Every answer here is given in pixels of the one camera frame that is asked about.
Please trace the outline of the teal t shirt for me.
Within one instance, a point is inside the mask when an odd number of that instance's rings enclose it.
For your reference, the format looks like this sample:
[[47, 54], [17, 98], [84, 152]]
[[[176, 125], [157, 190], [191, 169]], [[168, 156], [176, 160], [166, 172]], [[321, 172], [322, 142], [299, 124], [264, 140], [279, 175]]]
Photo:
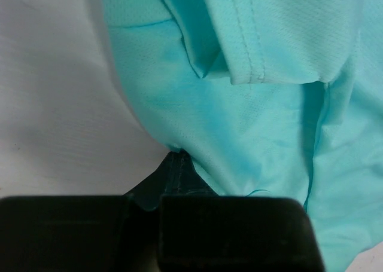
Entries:
[[221, 195], [290, 197], [328, 271], [382, 242], [382, 0], [102, 0], [143, 127]]

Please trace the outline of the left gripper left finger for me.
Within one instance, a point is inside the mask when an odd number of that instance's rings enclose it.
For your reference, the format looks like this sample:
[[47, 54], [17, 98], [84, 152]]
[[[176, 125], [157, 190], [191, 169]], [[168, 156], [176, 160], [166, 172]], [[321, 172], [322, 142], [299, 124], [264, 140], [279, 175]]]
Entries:
[[158, 237], [160, 197], [177, 187], [180, 156], [123, 195], [1, 198], [2, 271], [127, 271]]

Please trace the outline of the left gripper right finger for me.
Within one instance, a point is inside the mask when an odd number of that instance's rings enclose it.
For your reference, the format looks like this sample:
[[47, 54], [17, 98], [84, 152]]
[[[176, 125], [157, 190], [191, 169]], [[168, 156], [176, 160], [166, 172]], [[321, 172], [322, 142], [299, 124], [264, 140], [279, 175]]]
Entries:
[[190, 156], [169, 153], [159, 201], [162, 271], [324, 271], [311, 222], [291, 198], [219, 196]]

